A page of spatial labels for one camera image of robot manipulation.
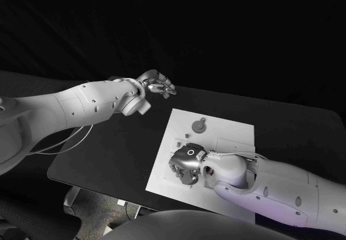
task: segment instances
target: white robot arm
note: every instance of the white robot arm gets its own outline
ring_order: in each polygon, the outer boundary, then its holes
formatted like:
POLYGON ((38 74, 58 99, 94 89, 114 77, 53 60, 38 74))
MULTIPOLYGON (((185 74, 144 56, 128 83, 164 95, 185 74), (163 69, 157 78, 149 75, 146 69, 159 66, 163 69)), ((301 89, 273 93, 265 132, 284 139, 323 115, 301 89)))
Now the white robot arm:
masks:
POLYGON ((51 134, 108 120, 115 113, 144 114, 146 91, 176 94, 169 78, 149 70, 137 78, 88 82, 68 90, 30 97, 0 97, 0 175, 51 134))
POLYGON ((346 235, 345 185, 254 152, 206 153, 195 143, 176 151, 169 165, 183 184, 193 185, 202 174, 221 198, 273 220, 346 235))

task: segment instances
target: floor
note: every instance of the floor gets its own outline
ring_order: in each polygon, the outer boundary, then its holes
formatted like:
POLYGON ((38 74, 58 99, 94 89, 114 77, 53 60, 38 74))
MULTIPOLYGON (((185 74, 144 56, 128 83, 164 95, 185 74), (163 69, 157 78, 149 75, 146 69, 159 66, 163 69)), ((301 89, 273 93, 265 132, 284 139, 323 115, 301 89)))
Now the floor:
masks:
POLYGON ((134 219, 138 205, 127 203, 125 207, 117 203, 117 198, 81 189, 72 204, 75 216, 82 222, 76 240, 98 240, 107 225, 115 228, 134 219))

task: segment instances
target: table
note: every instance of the table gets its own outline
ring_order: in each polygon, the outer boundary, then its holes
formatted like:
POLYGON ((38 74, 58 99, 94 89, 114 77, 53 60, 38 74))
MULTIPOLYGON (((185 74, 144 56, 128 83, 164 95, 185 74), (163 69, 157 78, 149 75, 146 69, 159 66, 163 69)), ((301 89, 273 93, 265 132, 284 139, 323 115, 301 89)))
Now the table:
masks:
MULTIPOLYGON (((48 170, 52 180, 159 211, 205 211, 146 191, 174 108, 254 125, 255 151, 260 154, 346 184, 346 129, 333 111, 182 86, 176 90, 177 95, 169 99, 160 94, 147 94, 151 108, 144 115, 124 116, 118 113, 92 127, 84 142, 55 158, 48 170)), ((82 129, 62 150, 79 142, 88 129, 82 129)), ((258 214, 255 223, 285 234, 293 233, 293 237, 298 232, 258 214)), ((319 231, 300 230, 304 234, 319 231)), ((333 232, 323 233, 340 236, 333 232)))

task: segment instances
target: robotic hand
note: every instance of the robotic hand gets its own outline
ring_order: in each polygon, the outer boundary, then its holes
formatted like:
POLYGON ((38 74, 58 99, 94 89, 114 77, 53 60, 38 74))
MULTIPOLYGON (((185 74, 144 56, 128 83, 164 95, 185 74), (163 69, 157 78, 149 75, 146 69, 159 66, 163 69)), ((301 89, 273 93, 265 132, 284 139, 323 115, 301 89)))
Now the robotic hand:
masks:
POLYGON ((51 134, 107 121, 112 114, 144 114, 151 105, 146 92, 167 99, 176 86, 156 70, 137 79, 88 82, 68 90, 30 97, 0 97, 0 175, 22 161, 51 134))
POLYGON ((195 143, 174 152, 169 166, 183 184, 202 175, 221 198, 273 220, 346 235, 346 186, 301 168, 254 152, 208 153, 195 143))

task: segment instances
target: black background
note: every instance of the black background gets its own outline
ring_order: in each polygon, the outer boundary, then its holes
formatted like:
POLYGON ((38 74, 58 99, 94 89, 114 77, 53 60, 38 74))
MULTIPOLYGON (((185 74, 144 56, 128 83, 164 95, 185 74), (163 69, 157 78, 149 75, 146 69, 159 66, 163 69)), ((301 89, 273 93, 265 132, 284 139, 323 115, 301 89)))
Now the black background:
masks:
POLYGON ((332 3, 0 1, 0 70, 101 81, 157 69, 177 86, 329 109, 345 124, 343 35, 332 3))

